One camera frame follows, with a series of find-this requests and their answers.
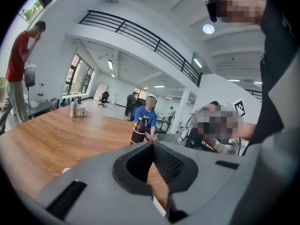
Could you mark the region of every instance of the khaki pants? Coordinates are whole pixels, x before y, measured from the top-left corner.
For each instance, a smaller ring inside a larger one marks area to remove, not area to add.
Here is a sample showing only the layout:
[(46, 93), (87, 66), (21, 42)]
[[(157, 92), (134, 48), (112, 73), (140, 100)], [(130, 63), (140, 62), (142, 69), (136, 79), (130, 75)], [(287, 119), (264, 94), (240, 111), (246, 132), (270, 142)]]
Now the khaki pants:
[(6, 80), (4, 103), (0, 112), (0, 132), (5, 131), (5, 122), (12, 108), (14, 108), (20, 123), (28, 120), (22, 82), (9, 82)]

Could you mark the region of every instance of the pillar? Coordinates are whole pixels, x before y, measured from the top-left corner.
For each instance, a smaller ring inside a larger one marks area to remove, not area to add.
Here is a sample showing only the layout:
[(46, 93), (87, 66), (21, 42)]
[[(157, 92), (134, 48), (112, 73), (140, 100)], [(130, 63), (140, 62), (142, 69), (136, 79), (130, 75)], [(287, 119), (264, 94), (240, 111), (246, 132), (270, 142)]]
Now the pillar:
[(180, 104), (179, 104), (178, 109), (175, 113), (175, 120), (171, 125), (171, 129), (170, 129), (171, 134), (176, 134), (179, 123), (181, 121), (181, 115), (182, 115), (183, 110), (185, 109), (185, 107), (187, 105), (187, 102), (188, 102), (189, 93), (190, 93), (190, 89), (185, 89), (183, 91)]

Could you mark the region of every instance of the blue shirt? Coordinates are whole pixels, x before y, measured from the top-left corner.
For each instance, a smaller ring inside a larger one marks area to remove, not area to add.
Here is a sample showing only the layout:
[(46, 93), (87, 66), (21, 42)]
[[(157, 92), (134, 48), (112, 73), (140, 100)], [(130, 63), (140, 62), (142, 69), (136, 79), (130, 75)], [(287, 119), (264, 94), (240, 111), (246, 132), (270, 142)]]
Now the blue shirt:
[(145, 114), (147, 117), (149, 117), (149, 120), (147, 122), (147, 130), (150, 129), (151, 127), (156, 127), (156, 118), (157, 118), (157, 115), (156, 115), (156, 113), (155, 113), (155, 111), (153, 109), (152, 109), (151, 112), (148, 112), (146, 110), (146, 106), (141, 106), (141, 107), (139, 107), (136, 110), (134, 122), (138, 122), (139, 121), (139, 117), (142, 114)]

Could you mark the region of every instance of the round ceiling light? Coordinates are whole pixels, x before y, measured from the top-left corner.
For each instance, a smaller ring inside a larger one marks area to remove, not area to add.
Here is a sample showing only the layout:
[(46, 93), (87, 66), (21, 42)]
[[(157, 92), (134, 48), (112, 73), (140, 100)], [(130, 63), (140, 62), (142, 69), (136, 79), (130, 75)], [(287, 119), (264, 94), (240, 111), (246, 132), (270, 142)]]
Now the round ceiling light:
[(210, 24), (206, 24), (203, 26), (203, 32), (207, 34), (212, 34), (215, 31), (214, 27)]

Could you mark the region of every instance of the hand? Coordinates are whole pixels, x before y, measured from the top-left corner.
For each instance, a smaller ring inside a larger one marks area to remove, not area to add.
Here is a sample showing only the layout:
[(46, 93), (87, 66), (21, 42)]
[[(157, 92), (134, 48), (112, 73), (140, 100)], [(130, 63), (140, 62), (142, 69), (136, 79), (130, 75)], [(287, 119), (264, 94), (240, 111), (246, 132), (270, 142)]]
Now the hand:
[(34, 39), (35, 42), (39, 41), (41, 39), (41, 33), (39, 32), (36, 38)]
[(152, 141), (153, 141), (153, 138), (151, 137), (151, 135), (150, 135), (149, 133), (146, 133), (146, 138), (147, 138), (148, 140), (152, 140)]

